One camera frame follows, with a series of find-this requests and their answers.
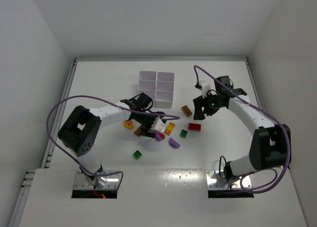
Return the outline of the purple arch lego with red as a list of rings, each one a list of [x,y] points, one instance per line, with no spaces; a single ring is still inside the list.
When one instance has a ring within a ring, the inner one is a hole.
[[[162,140],[165,139],[165,135],[162,134],[162,133],[155,133],[155,139],[156,139],[157,141],[162,141]]]

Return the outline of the brown lego plate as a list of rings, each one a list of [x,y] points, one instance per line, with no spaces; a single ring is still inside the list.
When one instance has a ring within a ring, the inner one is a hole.
[[[187,105],[182,106],[182,107],[181,107],[181,110],[183,111],[183,113],[184,113],[187,117],[192,116],[192,112],[191,112],[191,110],[189,109],[189,107],[188,107]]]
[[[138,127],[135,132],[134,132],[134,135],[136,135],[137,137],[140,137],[142,135],[142,127]]]

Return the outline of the orange printed round lego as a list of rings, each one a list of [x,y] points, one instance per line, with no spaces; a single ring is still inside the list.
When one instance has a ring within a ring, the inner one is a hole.
[[[126,120],[123,122],[123,124],[124,124],[125,128],[127,128],[129,130],[134,128],[134,123],[132,120]]]

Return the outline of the yellow lego brick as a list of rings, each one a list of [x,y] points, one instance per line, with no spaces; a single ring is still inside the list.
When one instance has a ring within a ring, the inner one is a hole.
[[[166,133],[167,135],[171,135],[171,133],[173,132],[174,128],[175,128],[175,124],[174,124],[173,122],[170,122],[170,123],[167,125],[166,129],[165,129],[165,133]]]

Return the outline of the red rectangular lego brick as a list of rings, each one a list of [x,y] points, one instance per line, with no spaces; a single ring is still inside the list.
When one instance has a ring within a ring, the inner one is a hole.
[[[200,132],[201,128],[202,128],[201,124],[197,124],[197,123],[189,123],[188,124],[188,130],[190,130],[190,131]]]

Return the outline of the dark green square lego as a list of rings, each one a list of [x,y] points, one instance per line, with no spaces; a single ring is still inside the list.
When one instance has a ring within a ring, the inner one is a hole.
[[[186,138],[187,134],[188,134],[188,131],[187,131],[187,130],[182,130],[182,131],[180,132],[180,137]]]

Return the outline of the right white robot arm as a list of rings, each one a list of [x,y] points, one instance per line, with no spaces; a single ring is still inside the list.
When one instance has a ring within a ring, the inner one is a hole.
[[[221,108],[234,113],[253,136],[249,153],[239,159],[229,161],[223,168],[226,181],[240,176],[275,168],[285,164],[287,145],[290,143],[290,129],[274,124],[262,112],[251,107],[247,93],[235,88],[228,76],[218,77],[214,83],[215,93],[205,81],[195,85],[202,94],[193,100],[194,120],[204,120]]]

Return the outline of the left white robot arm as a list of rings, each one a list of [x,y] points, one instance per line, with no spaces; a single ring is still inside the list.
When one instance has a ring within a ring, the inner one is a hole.
[[[130,99],[123,99],[114,106],[85,108],[76,106],[60,128],[57,137],[78,158],[82,172],[90,180],[94,175],[104,174],[102,165],[96,160],[92,150],[99,129],[114,124],[134,120],[141,125],[141,136],[156,137],[156,133],[166,129],[163,112],[155,115],[150,111],[153,100],[145,93]]]

